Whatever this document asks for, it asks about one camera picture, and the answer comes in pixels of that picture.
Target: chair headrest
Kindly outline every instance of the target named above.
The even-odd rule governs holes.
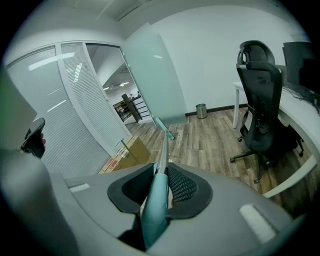
[[[258,40],[245,41],[240,44],[237,63],[268,62],[275,64],[275,57],[268,46]]]

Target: glass door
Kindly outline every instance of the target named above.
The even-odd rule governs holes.
[[[124,42],[121,51],[151,116],[165,125],[185,123],[185,99],[160,35],[147,23]]]

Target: teal pole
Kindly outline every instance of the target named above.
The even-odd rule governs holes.
[[[141,217],[142,236],[146,250],[153,245],[168,226],[166,219],[169,196],[168,163],[168,131],[165,131],[161,155]]]

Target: black cable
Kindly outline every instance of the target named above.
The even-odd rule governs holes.
[[[317,105],[310,99],[306,98],[306,97],[297,97],[295,96],[288,88],[286,87],[282,87],[282,89],[286,90],[287,92],[289,92],[292,97],[296,98],[296,99],[299,99],[300,101],[305,101],[307,103],[310,103],[315,109],[316,109],[316,112],[318,114],[318,116],[320,116],[320,111],[319,111],[319,108],[317,107]]]
[[[291,95],[292,95],[292,97],[294,97],[294,98],[296,98],[296,99],[299,99],[300,101],[302,101],[302,100],[307,100],[307,98],[304,98],[304,97],[297,97],[297,96],[295,96],[288,88],[286,88],[286,87],[282,87],[282,90],[286,90],[288,93],[290,93]]]

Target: frosted glass panel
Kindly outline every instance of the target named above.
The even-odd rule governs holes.
[[[15,62],[8,73],[36,110],[37,118],[45,119],[44,164],[60,170],[65,178],[97,174],[110,156],[73,108],[60,77],[57,59],[55,47],[48,47]]]
[[[186,104],[169,53],[149,23],[121,47],[124,59],[154,118],[165,125],[186,122]]]
[[[62,44],[61,51],[63,55],[73,54],[70,58],[64,58],[63,62],[77,101],[96,131],[116,152],[122,145],[119,142],[122,139],[126,141],[129,135],[94,78],[83,44]]]

